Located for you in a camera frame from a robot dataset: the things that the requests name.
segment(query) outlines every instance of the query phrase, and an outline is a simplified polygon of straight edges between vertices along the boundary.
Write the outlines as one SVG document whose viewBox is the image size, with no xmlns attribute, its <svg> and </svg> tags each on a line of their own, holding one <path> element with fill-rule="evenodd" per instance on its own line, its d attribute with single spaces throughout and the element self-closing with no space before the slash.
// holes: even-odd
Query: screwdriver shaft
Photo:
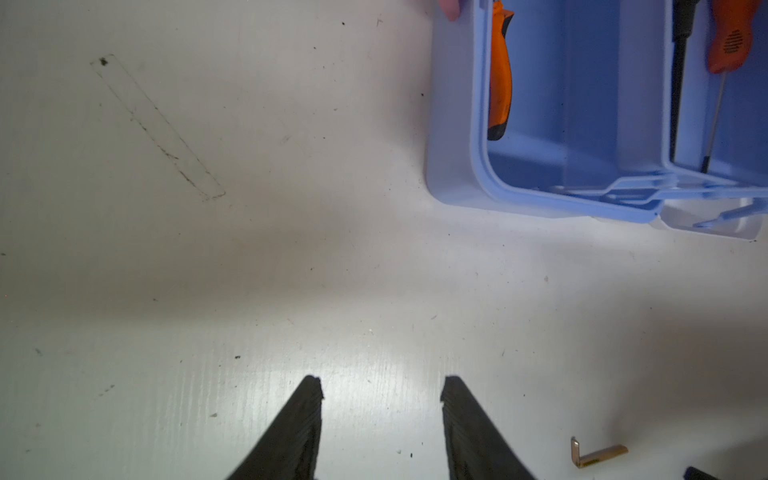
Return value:
<svg viewBox="0 0 768 480">
<path fill-rule="evenodd" d="M 712 149 L 715 145 L 715 133 L 717 133 L 717 118 L 720 116 L 720 106 L 723 104 L 723 93 L 725 92 L 725 81 L 728 79 L 728 72 L 724 71 L 720 76 L 720 91 L 717 93 L 717 105 L 715 106 L 715 115 L 712 118 L 712 131 L 709 144 L 707 145 L 707 155 L 704 156 L 704 162 L 701 164 L 701 172 L 704 174 L 710 169 Z"/>
</svg>

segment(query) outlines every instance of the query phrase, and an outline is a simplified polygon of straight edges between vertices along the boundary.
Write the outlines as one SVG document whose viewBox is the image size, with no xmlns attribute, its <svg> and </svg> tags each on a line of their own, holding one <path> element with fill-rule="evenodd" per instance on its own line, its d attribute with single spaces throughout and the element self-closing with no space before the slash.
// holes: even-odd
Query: white tabletop surface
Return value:
<svg viewBox="0 0 768 480">
<path fill-rule="evenodd" d="M 225 478 L 306 374 L 322 480 L 448 478 L 447 374 L 540 480 L 768 475 L 768 237 L 439 203 L 432 16 L 0 2 L 0 478 Z M 577 470 L 572 435 L 630 453 Z"/>
</svg>

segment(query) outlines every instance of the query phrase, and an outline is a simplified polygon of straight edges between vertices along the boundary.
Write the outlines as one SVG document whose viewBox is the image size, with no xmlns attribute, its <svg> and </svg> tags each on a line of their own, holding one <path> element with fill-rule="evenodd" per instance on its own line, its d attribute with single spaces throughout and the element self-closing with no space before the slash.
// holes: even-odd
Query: blue plastic box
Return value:
<svg viewBox="0 0 768 480">
<path fill-rule="evenodd" d="M 755 20 L 752 57 L 723 101 L 711 171 L 702 174 L 698 159 L 718 86 L 706 72 L 706 0 L 689 40 L 676 164 L 667 157 L 672 0 L 506 0 L 505 7 L 515 11 L 507 32 L 513 97 L 507 133 L 496 142 L 486 140 L 492 0 L 463 1 L 453 23 L 435 16 L 426 176 L 439 200 L 646 223 L 667 199 L 768 197 L 761 161 L 768 135 L 756 121 L 768 111 L 768 89 L 758 91 L 759 73 L 747 70 L 768 67 L 759 28 L 768 25 L 765 8 Z M 764 204 L 746 202 L 723 220 L 761 213 Z M 712 219 L 722 211 L 708 207 Z"/>
</svg>

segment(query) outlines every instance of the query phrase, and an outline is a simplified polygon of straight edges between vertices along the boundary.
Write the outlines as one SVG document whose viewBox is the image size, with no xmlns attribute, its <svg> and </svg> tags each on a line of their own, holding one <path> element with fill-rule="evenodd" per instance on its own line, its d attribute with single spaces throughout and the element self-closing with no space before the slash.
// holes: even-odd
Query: rectangular tape mark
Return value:
<svg viewBox="0 0 768 480">
<path fill-rule="evenodd" d="M 114 55 L 91 62 L 91 67 L 182 177 L 209 198 L 226 193 Z"/>
</svg>

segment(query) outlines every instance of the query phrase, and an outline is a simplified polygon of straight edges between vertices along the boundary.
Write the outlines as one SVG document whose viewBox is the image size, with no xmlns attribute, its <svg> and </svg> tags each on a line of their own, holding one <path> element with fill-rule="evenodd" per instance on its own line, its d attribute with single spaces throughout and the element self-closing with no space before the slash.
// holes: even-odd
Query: finger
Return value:
<svg viewBox="0 0 768 480">
<path fill-rule="evenodd" d="M 458 18 L 458 0 L 438 0 L 438 3 L 448 20 L 453 22 Z"/>
</svg>

